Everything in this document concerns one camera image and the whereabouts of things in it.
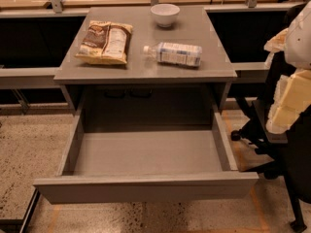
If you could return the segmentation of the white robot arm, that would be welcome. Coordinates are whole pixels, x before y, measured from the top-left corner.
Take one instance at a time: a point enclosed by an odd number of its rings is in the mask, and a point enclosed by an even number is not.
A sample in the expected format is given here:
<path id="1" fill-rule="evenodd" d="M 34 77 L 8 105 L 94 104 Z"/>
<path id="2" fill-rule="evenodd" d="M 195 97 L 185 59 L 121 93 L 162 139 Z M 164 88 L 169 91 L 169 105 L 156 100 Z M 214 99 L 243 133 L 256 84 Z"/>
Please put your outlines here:
<path id="1" fill-rule="evenodd" d="M 311 105 L 311 2 L 286 29 L 268 40 L 264 49 L 282 51 L 285 61 L 295 68 L 293 74 L 282 75 L 277 82 L 265 125 L 268 132 L 282 134 Z"/>

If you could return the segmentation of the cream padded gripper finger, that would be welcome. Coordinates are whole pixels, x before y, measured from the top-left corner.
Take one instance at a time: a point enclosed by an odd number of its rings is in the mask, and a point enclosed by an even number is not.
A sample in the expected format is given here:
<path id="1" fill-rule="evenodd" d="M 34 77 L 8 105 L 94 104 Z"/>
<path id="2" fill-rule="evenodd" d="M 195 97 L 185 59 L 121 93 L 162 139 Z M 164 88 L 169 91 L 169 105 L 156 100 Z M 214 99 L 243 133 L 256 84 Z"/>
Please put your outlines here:
<path id="1" fill-rule="evenodd" d="M 265 66 L 270 66 L 272 64 L 275 53 L 284 50 L 287 33 L 288 29 L 285 28 L 265 43 L 263 49 L 268 51 L 268 56 L 264 62 Z"/>
<path id="2" fill-rule="evenodd" d="M 265 127 L 270 133 L 282 134 L 311 105 L 311 71 L 296 69 L 289 77 L 282 75 L 273 99 Z"/>

